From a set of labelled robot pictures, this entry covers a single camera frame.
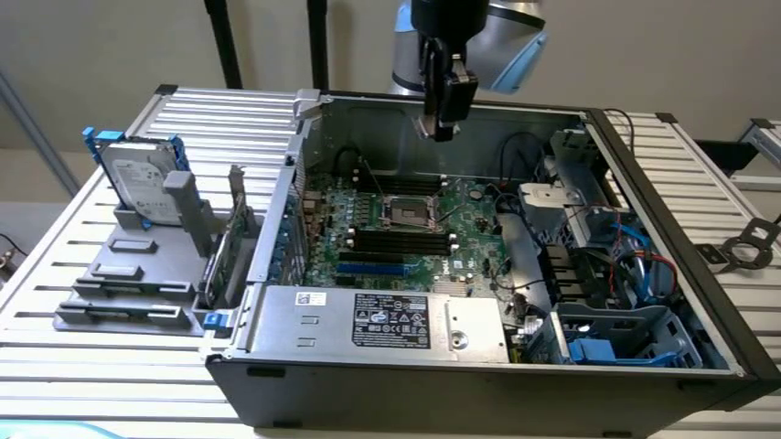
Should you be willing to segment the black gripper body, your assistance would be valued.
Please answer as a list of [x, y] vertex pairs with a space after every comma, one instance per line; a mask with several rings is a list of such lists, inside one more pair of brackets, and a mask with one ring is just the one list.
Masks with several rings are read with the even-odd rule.
[[413, 0], [413, 28], [426, 38], [462, 48], [485, 28], [489, 6], [489, 0]]

